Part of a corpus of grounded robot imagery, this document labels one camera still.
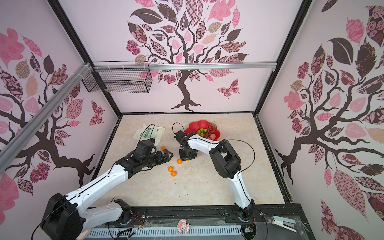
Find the red flower fruit bowl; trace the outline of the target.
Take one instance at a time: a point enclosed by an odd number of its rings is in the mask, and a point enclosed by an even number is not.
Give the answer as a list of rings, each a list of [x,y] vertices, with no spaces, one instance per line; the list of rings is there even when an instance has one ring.
[[[208,122],[206,120],[200,120],[197,122],[192,122],[189,124],[189,127],[185,130],[185,134],[195,133],[200,137],[206,138],[208,140],[218,141],[221,133],[218,130],[218,127],[215,122]]]

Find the purple grape bunch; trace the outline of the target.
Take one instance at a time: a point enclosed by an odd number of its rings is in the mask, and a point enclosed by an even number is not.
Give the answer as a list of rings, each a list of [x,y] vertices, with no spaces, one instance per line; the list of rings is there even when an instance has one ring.
[[[206,137],[210,137],[212,134],[215,134],[217,130],[217,125],[215,123],[209,123],[209,126],[207,128]]]

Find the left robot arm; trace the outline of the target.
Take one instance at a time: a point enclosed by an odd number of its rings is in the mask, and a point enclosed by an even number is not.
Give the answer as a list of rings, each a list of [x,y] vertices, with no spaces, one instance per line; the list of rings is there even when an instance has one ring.
[[[154,140],[144,140],[135,150],[117,160],[113,166],[88,184],[66,195],[49,199],[40,228],[52,240],[75,240],[81,233],[105,223],[126,225],[131,222],[131,206],[121,199],[93,208],[92,204],[135,174],[169,162],[173,153],[157,150]]]

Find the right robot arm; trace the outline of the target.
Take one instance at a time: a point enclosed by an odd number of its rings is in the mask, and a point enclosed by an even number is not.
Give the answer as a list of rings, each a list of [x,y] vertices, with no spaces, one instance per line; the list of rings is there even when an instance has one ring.
[[[248,193],[241,169],[241,158],[228,140],[213,141],[205,139],[193,132],[185,134],[178,131],[174,135],[180,144],[180,158],[183,161],[192,160],[198,153],[204,153],[211,157],[217,173],[228,180],[238,208],[239,218],[247,222],[253,217],[255,202]]]

